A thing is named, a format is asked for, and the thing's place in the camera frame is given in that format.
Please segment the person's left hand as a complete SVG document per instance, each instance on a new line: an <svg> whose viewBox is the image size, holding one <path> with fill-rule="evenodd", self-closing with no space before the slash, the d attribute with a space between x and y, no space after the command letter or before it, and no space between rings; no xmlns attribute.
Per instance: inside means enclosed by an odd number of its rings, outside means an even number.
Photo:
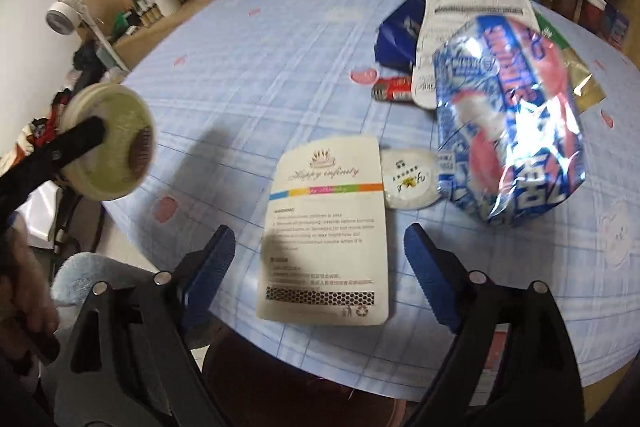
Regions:
<svg viewBox="0 0 640 427"><path fill-rule="evenodd" d="M1 277L1 287L9 289L9 302L21 313L29 332L51 336L58 329L58 311L40 262L22 230L12 228L6 239L12 270L8 277Z"/></svg>

